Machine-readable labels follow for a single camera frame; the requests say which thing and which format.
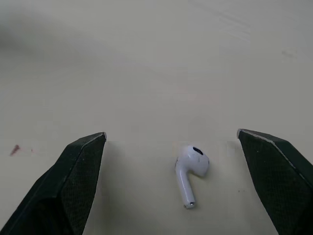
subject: red stain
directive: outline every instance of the red stain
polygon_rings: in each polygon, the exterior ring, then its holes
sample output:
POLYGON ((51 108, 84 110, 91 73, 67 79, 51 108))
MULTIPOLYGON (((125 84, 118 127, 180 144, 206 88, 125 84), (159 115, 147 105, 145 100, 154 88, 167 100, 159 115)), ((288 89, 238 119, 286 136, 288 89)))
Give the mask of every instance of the red stain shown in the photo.
POLYGON ((18 144, 16 144, 10 154, 10 156, 13 156, 17 151, 19 151, 21 148, 18 144))

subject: textured rubber pad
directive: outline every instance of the textured rubber pad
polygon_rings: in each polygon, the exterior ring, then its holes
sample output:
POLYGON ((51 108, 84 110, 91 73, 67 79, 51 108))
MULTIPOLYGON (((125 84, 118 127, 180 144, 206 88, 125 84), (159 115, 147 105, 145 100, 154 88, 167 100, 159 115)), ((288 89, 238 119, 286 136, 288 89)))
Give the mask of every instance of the textured rubber pad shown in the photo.
POLYGON ((237 135, 279 235, 313 235, 313 166, 288 141, 243 129, 237 135))
POLYGON ((69 144, 41 176, 0 235, 81 235, 96 191, 105 133, 69 144))

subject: white table surface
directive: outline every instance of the white table surface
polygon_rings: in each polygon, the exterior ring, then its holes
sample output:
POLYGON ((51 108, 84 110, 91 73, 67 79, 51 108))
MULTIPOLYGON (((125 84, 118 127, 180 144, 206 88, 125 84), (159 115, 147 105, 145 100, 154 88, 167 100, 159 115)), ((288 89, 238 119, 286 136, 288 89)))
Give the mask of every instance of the white table surface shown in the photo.
POLYGON ((309 0, 1 1, 0 225, 67 144, 105 131, 85 235, 277 235, 236 132, 287 139, 313 162, 312 11, 309 0), (174 175, 185 142, 211 161, 190 177, 189 211, 174 175))

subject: earbud stem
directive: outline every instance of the earbud stem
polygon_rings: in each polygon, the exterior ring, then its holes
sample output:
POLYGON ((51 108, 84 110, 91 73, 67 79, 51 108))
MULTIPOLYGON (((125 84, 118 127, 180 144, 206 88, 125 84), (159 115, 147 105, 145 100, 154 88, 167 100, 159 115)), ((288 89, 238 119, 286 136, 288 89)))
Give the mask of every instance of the earbud stem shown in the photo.
POLYGON ((184 207, 191 209, 195 206, 195 197, 188 179, 188 172, 179 165, 176 166, 175 171, 184 207))

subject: white earbud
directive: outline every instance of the white earbud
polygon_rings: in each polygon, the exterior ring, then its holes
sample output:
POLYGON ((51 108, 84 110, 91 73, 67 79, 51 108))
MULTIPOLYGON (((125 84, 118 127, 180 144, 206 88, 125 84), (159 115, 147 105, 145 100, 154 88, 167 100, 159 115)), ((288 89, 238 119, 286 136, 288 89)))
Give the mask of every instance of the white earbud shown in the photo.
POLYGON ((195 197, 187 176, 188 172, 203 177, 209 165, 209 158, 196 147, 191 145, 184 146, 179 153, 175 164, 175 172, 186 209, 191 209, 195 206, 195 197))

